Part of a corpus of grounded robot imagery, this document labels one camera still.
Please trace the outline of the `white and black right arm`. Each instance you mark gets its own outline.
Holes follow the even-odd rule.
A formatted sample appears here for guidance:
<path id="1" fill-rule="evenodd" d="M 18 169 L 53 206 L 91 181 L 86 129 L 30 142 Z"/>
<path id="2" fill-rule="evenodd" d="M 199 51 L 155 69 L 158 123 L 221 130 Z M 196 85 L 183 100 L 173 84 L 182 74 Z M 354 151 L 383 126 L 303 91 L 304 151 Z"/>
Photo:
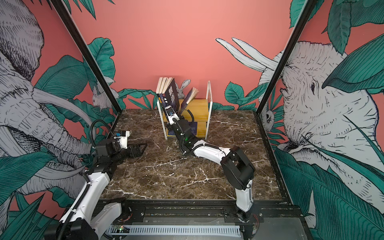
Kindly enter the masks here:
<path id="1" fill-rule="evenodd" d="M 222 167 L 227 181 L 236 189 L 237 208 L 244 213 L 248 212 L 254 203 L 252 184 L 255 167 L 244 151 L 238 146 L 222 148 L 205 142 L 193 134 L 185 119 L 174 118 L 168 127 L 174 131 L 184 156 L 204 158 Z"/>

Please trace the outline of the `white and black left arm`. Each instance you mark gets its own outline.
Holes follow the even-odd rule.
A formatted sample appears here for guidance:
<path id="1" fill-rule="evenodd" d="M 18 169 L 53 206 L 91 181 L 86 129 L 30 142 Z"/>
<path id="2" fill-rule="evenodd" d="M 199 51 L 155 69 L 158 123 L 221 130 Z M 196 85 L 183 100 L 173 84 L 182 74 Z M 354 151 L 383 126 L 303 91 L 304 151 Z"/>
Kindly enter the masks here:
<path id="1" fill-rule="evenodd" d="M 107 201 L 97 215 L 94 211 L 117 166 L 126 159 L 141 157 L 148 145 L 129 144 L 126 137 L 114 137 L 92 146 L 96 162 L 84 174 L 84 187 L 59 223 L 46 229 L 46 240 L 99 240 L 114 221 L 124 223 L 133 216 L 123 198 Z"/>

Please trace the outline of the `dark blue book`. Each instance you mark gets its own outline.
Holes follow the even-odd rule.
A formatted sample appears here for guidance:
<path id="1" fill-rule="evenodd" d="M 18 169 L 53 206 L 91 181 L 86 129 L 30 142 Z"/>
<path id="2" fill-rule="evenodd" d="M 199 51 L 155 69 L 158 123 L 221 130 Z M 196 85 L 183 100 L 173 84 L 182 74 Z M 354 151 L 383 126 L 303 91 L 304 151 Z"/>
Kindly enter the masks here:
<path id="1" fill-rule="evenodd" d="M 197 96 L 199 90 L 196 88 L 192 88 L 188 94 L 185 96 L 183 102 L 181 103 L 178 114 L 181 115 L 182 112 L 187 108 L 188 104 Z"/>
<path id="2" fill-rule="evenodd" d="M 197 122 L 193 122 L 193 123 L 189 122 L 189 126 L 191 127 L 192 133 L 196 136 L 197 135 L 198 123 Z M 168 137 L 175 137 L 176 136 L 176 134 L 173 131 L 173 129 L 171 128 L 170 124 L 166 125 L 166 130 L 167 130 L 167 136 Z"/>

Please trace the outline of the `dark book with portrait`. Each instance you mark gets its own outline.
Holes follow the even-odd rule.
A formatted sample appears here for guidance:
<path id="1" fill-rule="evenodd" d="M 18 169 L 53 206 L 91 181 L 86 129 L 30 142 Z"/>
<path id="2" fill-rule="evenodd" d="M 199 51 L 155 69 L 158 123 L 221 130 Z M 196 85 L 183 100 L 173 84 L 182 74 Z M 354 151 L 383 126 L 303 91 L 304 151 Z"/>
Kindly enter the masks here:
<path id="1" fill-rule="evenodd" d="M 166 97 L 166 90 L 168 89 L 168 86 L 169 84 L 171 83 L 171 81 L 173 80 L 173 78 L 168 78 L 167 82 L 165 83 L 165 86 L 163 88 L 163 97 L 164 97 L 164 101 L 165 101 L 165 106 L 164 106 L 164 109 L 169 106 L 169 103 L 168 103 L 168 100 L 167 100 L 167 97 Z"/>

